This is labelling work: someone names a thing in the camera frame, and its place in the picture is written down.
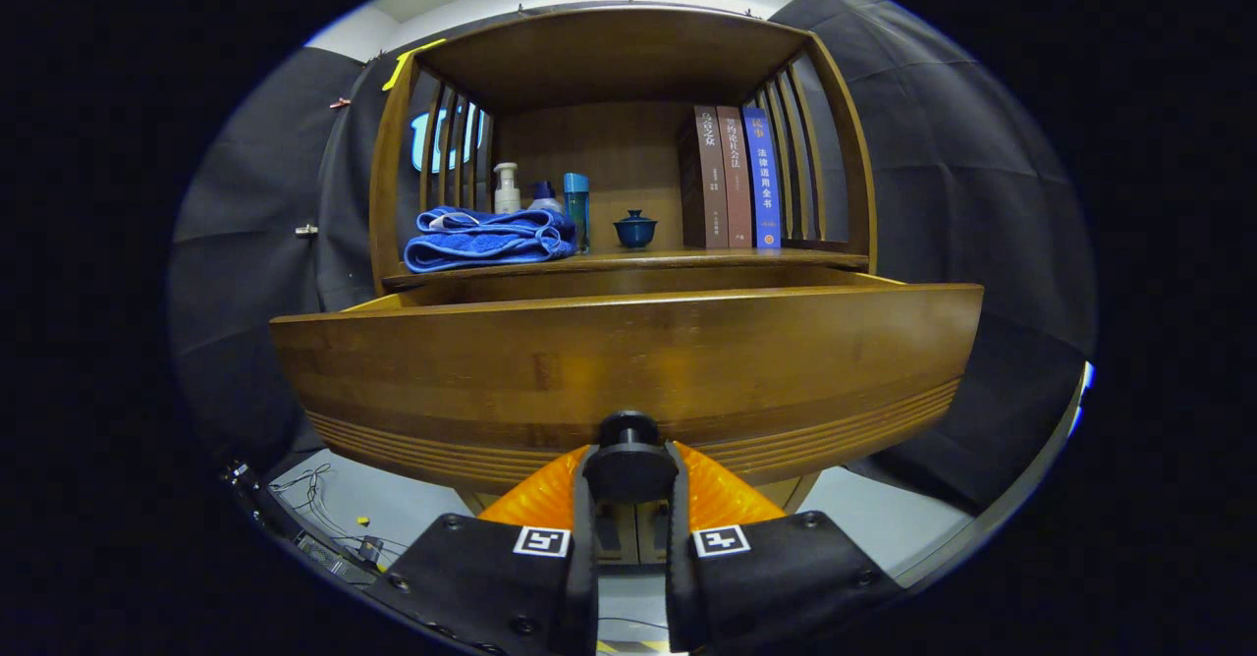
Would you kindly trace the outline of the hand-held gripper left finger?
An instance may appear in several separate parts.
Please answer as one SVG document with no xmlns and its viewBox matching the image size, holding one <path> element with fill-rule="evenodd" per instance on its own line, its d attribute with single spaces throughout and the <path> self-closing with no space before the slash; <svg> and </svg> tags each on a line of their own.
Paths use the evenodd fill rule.
<svg viewBox="0 0 1257 656">
<path fill-rule="evenodd" d="M 567 529 L 539 519 L 444 514 L 380 576 L 378 602 L 463 653 L 595 655 L 598 576 L 595 503 L 572 452 Z"/>
</svg>

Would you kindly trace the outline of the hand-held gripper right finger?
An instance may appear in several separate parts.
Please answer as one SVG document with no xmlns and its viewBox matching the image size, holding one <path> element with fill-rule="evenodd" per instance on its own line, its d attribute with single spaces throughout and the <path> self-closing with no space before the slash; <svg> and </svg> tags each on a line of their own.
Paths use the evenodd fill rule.
<svg viewBox="0 0 1257 656">
<path fill-rule="evenodd" d="M 903 602 L 905 589 L 821 510 L 782 514 L 679 442 L 666 559 L 674 651 L 786 655 Z"/>
</svg>

